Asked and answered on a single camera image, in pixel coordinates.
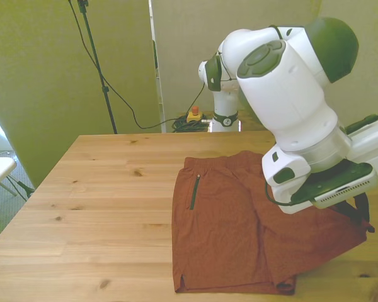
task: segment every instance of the wall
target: wall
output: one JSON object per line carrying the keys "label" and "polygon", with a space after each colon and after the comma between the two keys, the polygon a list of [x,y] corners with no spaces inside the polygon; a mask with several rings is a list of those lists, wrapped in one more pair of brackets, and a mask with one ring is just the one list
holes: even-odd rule
{"label": "wall", "polygon": [[319,15],[346,22],[360,44],[352,73],[326,88],[328,104],[345,125],[378,113],[378,0],[322,0]]}
{"label": "wall", "polygon": [[[152,0],[165,118],[185,112],[201,88],[198,66],[239,28],[304,25],[319,10],[314,0]],[[210,91],[198,99],[212,110]]]}
{"label": "wall", "polygon": [[[142,125],[158,123],[148,0],[90,0],[88,18],[104,75]],[[130,110],[110,98],[118,131],[140,132]],[[0,124],[35,186],[78,135],[112,133],[66,0],[0,1]]]}

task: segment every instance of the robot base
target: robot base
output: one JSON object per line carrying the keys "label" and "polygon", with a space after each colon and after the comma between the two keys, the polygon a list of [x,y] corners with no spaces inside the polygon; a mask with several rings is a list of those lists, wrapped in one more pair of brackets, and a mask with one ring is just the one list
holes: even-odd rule
{"label": "robot base", "polygon": [[213,119],[209,125],[208,132],[239,132],[241,131],[241,121],[236,120],[231,126],[223,126],[219,121]]}

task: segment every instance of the shorts waistband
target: shorts waistband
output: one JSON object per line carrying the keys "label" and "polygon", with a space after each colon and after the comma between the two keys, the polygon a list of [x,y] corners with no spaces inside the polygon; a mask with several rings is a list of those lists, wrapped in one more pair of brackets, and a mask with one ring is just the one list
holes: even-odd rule
{"label": "shorts waistband", "polygon": [[251,151],[242,151],[232,156],[221,156],[209,159],[195,159],[187,157],[185,159],[185,168],[207,169],[226,167],[228,169],[249,167],[250,165],[261,165],[262,154],[256,154]]}

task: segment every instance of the gray circular joint cover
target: gray circular joint cover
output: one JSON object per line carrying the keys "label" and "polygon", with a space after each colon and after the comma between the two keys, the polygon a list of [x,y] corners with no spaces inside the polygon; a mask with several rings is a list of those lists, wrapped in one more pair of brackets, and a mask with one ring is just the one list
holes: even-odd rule
{"label": "gray circular joint cover", "polygon": [[285,42],[281,40],[263,44],[246,56],[238,68],[238,77],[263,77],[279,65],[284,50]]}

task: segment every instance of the zipper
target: zipper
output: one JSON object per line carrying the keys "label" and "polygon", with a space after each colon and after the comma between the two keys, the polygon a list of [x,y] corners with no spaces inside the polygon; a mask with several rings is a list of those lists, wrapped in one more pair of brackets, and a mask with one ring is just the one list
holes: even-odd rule
{"label": "zipper", "polygon": [[193,210],[194,207],[195,207],[197,186],[199,185],[199,180],[200,180],[200,174],[197,174],[196,181],[195,181],[195,187],[193,188],[193,193],[192,193],[192,202],[190,203],[190,209],[189,210]]}

